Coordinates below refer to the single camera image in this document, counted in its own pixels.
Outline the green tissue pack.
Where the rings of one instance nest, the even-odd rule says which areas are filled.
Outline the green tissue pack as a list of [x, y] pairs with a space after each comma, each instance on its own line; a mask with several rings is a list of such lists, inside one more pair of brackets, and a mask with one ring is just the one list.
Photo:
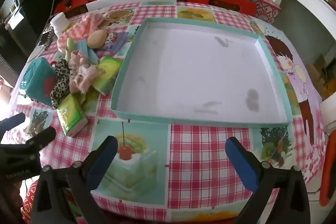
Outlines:
[[122, 61], [111, 56], [104, 56], [98, 66], [98, 76], [92, 82], [92, 87], [100, 94], [107, 96], [114, 87]]
[[62, 100], [56, 111], [67, 137], [75, 137], [88, 123], [87, 116], [72, 94]]

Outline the leopard print scrunchie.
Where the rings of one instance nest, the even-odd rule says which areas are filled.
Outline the leopard print scrunchie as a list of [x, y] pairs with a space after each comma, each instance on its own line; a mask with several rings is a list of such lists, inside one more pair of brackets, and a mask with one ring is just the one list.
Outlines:
[[60, 59], [55, 64], [56, 84], [53, 87], [50, 97], [54, 109], [58, 108], [62, 100], [70, 94], [70, 69], [66, 59]]

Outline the pink floral scrunchie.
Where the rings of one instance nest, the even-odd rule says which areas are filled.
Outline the pink floral scrunchie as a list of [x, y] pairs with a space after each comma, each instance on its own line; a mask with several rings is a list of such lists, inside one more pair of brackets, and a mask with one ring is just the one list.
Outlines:
[[88, 62], [88, 56], [82, 51], [73, 51], [68, 62], [70, 69], [70, 92], [85, 94], [93, 81], [99, 76], [97, 65]]

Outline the pink white fluffy towel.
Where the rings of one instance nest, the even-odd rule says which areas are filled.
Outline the pink white fluffy towel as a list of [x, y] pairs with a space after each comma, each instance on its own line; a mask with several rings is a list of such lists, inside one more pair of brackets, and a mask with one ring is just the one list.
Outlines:
[[72, 38], [75, 42], [87, 39], [90, 34], [98, 30], [103, 21], [104, 16], [102, 14], [89, 12], [88, 14], [83, 15], [80, 22], [74, 24], [57, 39], [56, 45], [58, 51], [62, 53], [66, 51], [68, 38]]

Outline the beige makeup sponge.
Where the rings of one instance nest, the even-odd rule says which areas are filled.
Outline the beige makeup sponge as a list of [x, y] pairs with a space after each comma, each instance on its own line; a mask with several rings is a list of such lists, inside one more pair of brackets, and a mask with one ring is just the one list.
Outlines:
[[108, 32], [105, 30], [97, 30], [92, 32], [87, 38], [87, 46], [91, 49], [97, 49], [104, 45]]

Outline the purple snack packet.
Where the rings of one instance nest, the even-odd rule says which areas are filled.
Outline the purple snack packet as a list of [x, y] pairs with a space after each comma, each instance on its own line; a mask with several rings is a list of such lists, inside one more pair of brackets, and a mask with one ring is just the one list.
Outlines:
[[128, 32], [111, 32], [98, 50], [116, 54], [126, 43], [128, 34]]

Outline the light green cloth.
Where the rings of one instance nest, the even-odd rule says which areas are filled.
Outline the light green cloth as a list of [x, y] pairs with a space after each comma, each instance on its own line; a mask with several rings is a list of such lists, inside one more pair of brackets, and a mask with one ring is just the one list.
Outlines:
[[71, 53], [75, 50], [75, 42], [72, 38], [67, 39], [65, 60], [69, 62], [71, 58]]

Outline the blue face mask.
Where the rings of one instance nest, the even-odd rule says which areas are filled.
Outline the blue face mask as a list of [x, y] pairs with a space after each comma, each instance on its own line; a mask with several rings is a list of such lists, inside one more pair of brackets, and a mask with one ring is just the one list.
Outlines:
[[75, 42], [75, 50], [81, 51], [88, 57], [88, 61], [91, 64], [98, 64], [99, 58], [97, 57], [96, 53], [94, 50], [88, 47], [87, 40], [80, 40], [78, 42]]

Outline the teal plastic toy case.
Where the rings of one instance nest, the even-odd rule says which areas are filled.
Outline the teal plastic toy case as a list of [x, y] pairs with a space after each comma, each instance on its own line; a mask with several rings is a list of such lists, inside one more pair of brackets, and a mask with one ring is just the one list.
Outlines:
[[56, 85], [56, 73], [46, 58], [31, 61], [19, 85], [19, 92], [51, 107], [51, 92]]

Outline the smartphone on stand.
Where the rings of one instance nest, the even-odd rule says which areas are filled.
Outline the smartphone on stand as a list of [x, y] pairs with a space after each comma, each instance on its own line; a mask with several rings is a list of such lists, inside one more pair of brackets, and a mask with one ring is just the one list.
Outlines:
[[50, 41], [52, 41], [54, 35], [54, 28], [52, 26], [46, 27], [39, 38], [38, 46], [48, 45]]

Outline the white pill bottle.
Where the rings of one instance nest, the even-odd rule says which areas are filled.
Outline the white pill bottle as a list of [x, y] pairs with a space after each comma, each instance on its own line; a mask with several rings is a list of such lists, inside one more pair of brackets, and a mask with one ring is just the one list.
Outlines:
[[50, 25], [58, 38], [60, 38], [60, 36], [67, 30], [70, 23], [71, 22], [66, 18], [64, 12], [56, 14], [50, 21]]

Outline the black monitor cabinet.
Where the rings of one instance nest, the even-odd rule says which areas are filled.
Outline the black monitor cabinet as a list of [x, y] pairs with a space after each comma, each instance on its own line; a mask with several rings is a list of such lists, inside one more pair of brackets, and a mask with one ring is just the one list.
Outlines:
[[12, 0], [15, 6], [1, 19], [1, 35], [28, 56], [61, 0]]

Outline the teal shallow box tray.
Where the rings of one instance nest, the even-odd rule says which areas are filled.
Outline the teal shallow box tray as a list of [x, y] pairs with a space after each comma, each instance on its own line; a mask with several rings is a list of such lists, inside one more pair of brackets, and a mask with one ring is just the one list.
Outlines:
[[110, 107], [119, 118], [154, 123], [260, 128], [293, 120], [261, 36], [179, 18], [148, 18], [139, 26]]

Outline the red patterned box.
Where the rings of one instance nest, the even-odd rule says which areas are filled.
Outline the red patterned box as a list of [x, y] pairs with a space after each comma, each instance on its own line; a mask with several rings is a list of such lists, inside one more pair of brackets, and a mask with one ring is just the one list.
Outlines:
[[272, 0], [255, 0], [256, 2], [256, 18], [263, 20], [269, 24], [274, 21], [281, 12], [281, 8]]

